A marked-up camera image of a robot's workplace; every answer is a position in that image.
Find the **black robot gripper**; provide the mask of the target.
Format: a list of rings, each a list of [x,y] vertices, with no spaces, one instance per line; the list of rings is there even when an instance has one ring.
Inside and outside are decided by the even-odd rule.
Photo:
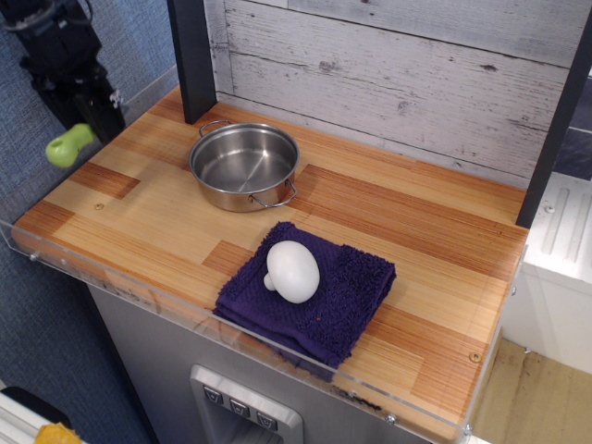
[[[102,143],[126,127],[118,90],[98,62],[101,42],[89,1],[3,1],[3,28],[26,50],[20,65],[31,86],[66,130],[77,123],[77,108]]]

